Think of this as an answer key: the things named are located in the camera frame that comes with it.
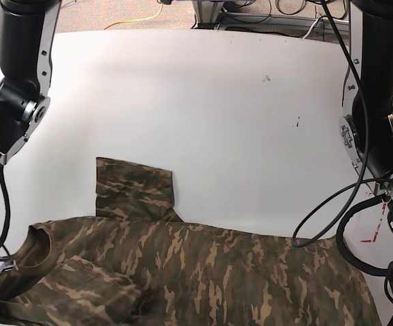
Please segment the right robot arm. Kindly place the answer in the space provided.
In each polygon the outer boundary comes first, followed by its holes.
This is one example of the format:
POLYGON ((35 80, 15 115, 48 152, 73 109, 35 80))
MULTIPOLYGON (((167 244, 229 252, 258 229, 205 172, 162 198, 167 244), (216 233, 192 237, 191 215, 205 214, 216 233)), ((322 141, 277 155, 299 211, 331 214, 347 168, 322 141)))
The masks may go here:
MULTIPOLYGON (((0 1, 0 187, 5 207, 0 250, 6 249, 11 219, 4 167, 50 106, 51 51, 60 9, 60 1, 0 1)), ((0 257, 0 276, 17 267, 12 255, 0 257)), ((0 316, 0 323, 6 322, 0 316)))

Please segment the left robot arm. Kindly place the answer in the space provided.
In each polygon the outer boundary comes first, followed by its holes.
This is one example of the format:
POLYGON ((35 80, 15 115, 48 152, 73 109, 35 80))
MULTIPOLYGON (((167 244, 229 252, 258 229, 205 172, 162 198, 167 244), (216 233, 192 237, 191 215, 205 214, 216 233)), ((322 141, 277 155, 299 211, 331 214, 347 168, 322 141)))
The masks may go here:
POLYGON ((350 1, 341 136, 357 173, 384 194, 393 233, 393 1, 350 1))

